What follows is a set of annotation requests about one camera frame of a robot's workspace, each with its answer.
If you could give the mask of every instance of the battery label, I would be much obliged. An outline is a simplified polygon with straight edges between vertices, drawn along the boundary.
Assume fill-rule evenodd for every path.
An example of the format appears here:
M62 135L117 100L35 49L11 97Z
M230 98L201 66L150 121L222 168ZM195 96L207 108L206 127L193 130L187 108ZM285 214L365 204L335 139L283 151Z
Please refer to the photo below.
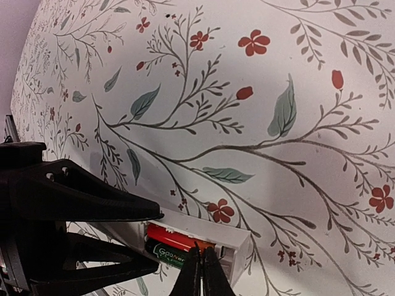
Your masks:
M165 244L158 244L154 247L154 254L159 260L165 261L177 268L183 267L185 252L179 252L175 248L169 248Z
M155 255L160 261L180 269L185 262L186 255L188 254L154 239L149 239L146 242L145 249L149 253Z

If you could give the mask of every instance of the white plastic box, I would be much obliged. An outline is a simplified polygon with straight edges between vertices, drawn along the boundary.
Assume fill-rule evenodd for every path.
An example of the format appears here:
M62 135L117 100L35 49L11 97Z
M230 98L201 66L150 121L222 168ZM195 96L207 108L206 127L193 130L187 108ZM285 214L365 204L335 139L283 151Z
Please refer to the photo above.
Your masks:
M113 237L131 249L158 260L145 251L146 230L149 223L162 226L171 232L179 232L188 237L215 244L221 266L233 287L246 268L247 257L251 253L251 232L223 224L213 223L175 211L162 208L164 218L132 223L90 223L98 230Z

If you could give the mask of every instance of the red flower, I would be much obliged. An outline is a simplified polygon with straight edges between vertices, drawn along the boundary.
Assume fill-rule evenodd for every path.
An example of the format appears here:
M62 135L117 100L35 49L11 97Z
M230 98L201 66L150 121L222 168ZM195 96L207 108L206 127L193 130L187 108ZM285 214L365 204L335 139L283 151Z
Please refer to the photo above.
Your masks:
M383 189L378 187L373 188L372 196L373 197L369 200L369 204L376 208L377 213L381 213L385 209L385 206L389 209L394 207L394 199L389 196L388 185L384 185Z
M220 199L218 205L215 203L210 203L207 207L209 212L214 212L213 219L216 223L219 221L229 223L230 217L235 214L235 211L227 206L228 202L225 199Z
M51 115L49 116L49 119L53 121L54 118L55 118L55 107L51 107L51 108L49 109L49 113L51 114Z
M336 89L343 89L344 80L341 71L332 71L332 84Z
M195 47L198 51L203 50L203 42L206 42L209 39L208 34L204 34L202 31L198 31L196 35L192 35L191 43L189 44L191 47Z
M147 17L143 17L141 19L141 23L139 23L136 26L136 30L138 30L140 33L144 33L144 28L148 28L148 26L150 24L150 22L146 22L146 20L147 20Z
M251 97L253 94L254 92L252 91L252 87L247 86L246 88L241 88L238 90L236 93L236 98L237 100L245 100Z
M265 54L267 49L266 45L270 44L270 38L262 36L260 30L254 30L250 34L250 38L242 37L239 40L239 47L246 47L246 54L248 57L256 54Z
M144 62L140 62L140 63L137 64L136 70L138 71L138 70L140 70L143 67L144 67Z

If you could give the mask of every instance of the clamp jaw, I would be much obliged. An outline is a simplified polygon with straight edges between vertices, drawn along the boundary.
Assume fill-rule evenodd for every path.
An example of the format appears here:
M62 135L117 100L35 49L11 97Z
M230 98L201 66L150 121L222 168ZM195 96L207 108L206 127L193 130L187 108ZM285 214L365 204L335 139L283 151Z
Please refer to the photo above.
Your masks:
M155 272L156 261L67 233L65 222L160 219L159 205L71 160L44 162L45 149L39 142L0 145L0 296L77 296ZM78 261L119 264L76 269Z

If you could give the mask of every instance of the gray leaf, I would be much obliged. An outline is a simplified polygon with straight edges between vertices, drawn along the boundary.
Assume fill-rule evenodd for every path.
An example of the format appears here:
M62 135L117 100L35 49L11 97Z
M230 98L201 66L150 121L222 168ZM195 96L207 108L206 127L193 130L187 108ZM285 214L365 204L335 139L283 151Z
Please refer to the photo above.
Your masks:
M70 18L71 14L69 14L64 21L62 22L62 24L60 25L60 29L63 30L64 26L66 26L66 23L68 22L69 18Z
M357 62L358 62L360 65L362 65L362 60L361 60L361 58L360 58L360 54L359 54L359 51L358 51L358 49L357 49L356 46L354 46L354 47L352 48L352 53L354 54L354 57L355 57L355 59L357 60Z
M79 103L85 98L86 96L83 96L79 91L73 92L73 102Z
M337 12L333 13L335 15L335 17L337 17L337 19L342 22L345 23L346 25L352 26L352 27L356 27L357 25L350 20L349 18L345 17L343 14L339 14Z
M373 72L373 65L372 65L372 62L370 61L368 55L366 56L366 67L368 68L370 74L373 75L374 74L374 72Z
M203 168L203 172L211 178L224 183L240 184L249 180L254 175L244 174L234 168Z
M274 109L273 120L267 128L267 133L272 137L278 134L281 137L285 137L291 130L296 120L294 84L291 74L288 74L288 77L288 87L278 97Z
M119 70L113 75L113 77L109 81L104 83L104 91L106 93L108 93L116 84L116 82L118 80L119 73L121 72L121 68L122 68L122 66L119 68Z
M160 85L154 91L147 92L139 97L134 103L131 105L130 113L133 115L133 119L139 120L144 113L147 112L148 108L154 102L154 99L159 93Z
M316 28L314 28L314 27L312 27L312 26L309 26L309 25L307 25L307 27L309 28L309 30L310 30L315 36L318 36L318 37L321 37L321 36L322 36L321 33L320 33Z
M77 58L77 69L80 69L80 50L75 48L75 57Z
M297 31L299 31L299 29L301 28L301 24L298 23L297 25L293 26L291 28L291 34L295 34Z
M141 171L140 161L138 160L137 154L133 150L128 149L127 154L131 162L133 176L135 177L135 184L137 185L137 180L138 177L140 176L140 171Z
M358 12L356 12L352 9L348 9L348 12L350 12L355 18L357 18L359 20L365 20L363 16L361 16Z
M101 4L99 10L103 11L106 8L106 6L108 5L109 2L110 2L110 0L104 0L103 3Z
M117 7L114 9L114 12L120 12L120 13L129 12L130 13L130 10L127 8L124 8L124 7Z
M141 295L148 296L148 288L147 288L143 278L138 277L136 280L137 280L137 285L138 285L138 288L140 289Z
M340 44L340 49L341 49L341 52L346 56L346 57L348 57L348 52L347 52L347 45L346 45L346 42L344 42L344 40L341 42L341 44Z
M356 31L350 31L346 35L349 35L349 36L365 36L365 35L368 35L369 33L370 33L369 31L356 30Z

